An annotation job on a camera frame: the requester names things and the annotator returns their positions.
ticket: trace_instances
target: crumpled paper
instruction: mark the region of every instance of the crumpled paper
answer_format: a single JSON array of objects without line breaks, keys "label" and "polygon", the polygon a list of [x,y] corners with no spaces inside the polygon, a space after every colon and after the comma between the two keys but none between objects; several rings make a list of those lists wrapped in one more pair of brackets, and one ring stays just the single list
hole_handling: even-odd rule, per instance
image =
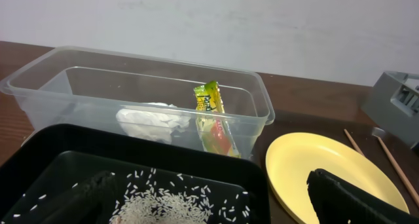
[{"label": "crumpled paper", "polygon": [[[149,103],[153,105],[176,107],[166,103]],[[172,143],[172,132],[184,131],[189,126],[187,116],[169,115],[165,113],[153,113],[133,109],[121,109],[117,113],[117,120],[124,132],[135,138],[151,141]]]}]

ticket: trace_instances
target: yellow plate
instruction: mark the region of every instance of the yellow plate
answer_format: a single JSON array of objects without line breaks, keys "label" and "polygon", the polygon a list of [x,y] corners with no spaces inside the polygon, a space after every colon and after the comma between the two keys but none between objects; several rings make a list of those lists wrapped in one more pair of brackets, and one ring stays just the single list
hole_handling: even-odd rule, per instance
[{"label": "yellow plate", "polygon": [[319,223],[306,184],[309,173],[317,168],[409,212],[395,185],[371,161],[340,142],[299,132],[277,138],[266,154],[271,187],[281,205],[299,223]]}]

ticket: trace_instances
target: snack wrapper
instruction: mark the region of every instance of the snack wrapper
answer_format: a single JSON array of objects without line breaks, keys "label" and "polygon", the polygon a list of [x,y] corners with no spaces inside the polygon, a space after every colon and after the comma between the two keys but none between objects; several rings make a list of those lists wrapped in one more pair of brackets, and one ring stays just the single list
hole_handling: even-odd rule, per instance
[{"label": "snack wrapper", "polygon": [[[196,110],[224,113],[223,101],[217,82],[212,81],[198,86],[194,88],[194,91],[198,102]],[[226,121],[198,117],[196,126],[205,151],[240,158],[240,153]]]}]

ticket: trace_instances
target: wooden table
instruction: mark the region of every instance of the wooden table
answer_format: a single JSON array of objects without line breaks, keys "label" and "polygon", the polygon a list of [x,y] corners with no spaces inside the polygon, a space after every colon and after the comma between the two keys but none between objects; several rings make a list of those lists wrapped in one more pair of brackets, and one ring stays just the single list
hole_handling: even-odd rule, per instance
[{"label": "wooden table", "polygon": [[[5,78],[30,61],[52,48],[8,43],[0,41],[0,79]],[[294,130],[323,134],[350,145],[344,137],[343,128],[355,132],[355,140],[365,155],[372,160],[399,188],[407,201],[410,212],[419,216],[419,210],[412,203],[397,174],[375,142],[368,135],[374,122],[359,109],[368,96],[370,87],[352,84],[332,83],[296,77],[260,73],[276,112],[273,125],[266,126],[255,144],[255,162],[263,167],[264,155],[270,143],[281,134]],[[21,146],[33,132],[31,123],[20,110],[14,96],[0,94],[0,165]],[[419,160],[406,147],[397,146],[394,138],[385,140],[394,157],[400,163],[409,179],[419,190]],[[273,223],[295,223],[270,197]]]}]

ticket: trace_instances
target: wooden chopstick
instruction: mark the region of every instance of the wooden chopstick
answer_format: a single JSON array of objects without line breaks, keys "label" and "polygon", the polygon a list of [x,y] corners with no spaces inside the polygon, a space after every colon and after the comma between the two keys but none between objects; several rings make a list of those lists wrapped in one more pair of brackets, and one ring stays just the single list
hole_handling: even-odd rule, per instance
[{"label": "wooden chopstick", "polygon": [[394,169],[399,174],[399,177],[401,181],[405,184],[407,191],[410,193],[410,195],[413,197],[413,201],[416,203],[416,205],[419,207],[419,195],[413,188],[412,184],[410,183],[409,179],[407,179],[405,173],[400,168],[399,164],[396,162],[396,160],[393,158],[393,155],[388,151],[386,144],[382,141],[382,139],[379,136],[375,136],[378,138],[384,152],[386,152],[388,159],[392,163]]},{"label": "wooden chopstick", "polygon": [[352,146],[354,146],[355,150],[360,153],[362,156],[365,157],[364,153],[362,153],[362,150],[359,148],[359,146],[356,144],[356,142],[354,141],[354,139],[352,139],[351,135],[349,134],[349,132],[347,131],[347,129],[343,130],[346,134],[346,136],[348,137],[348,139],[351,141]]}]

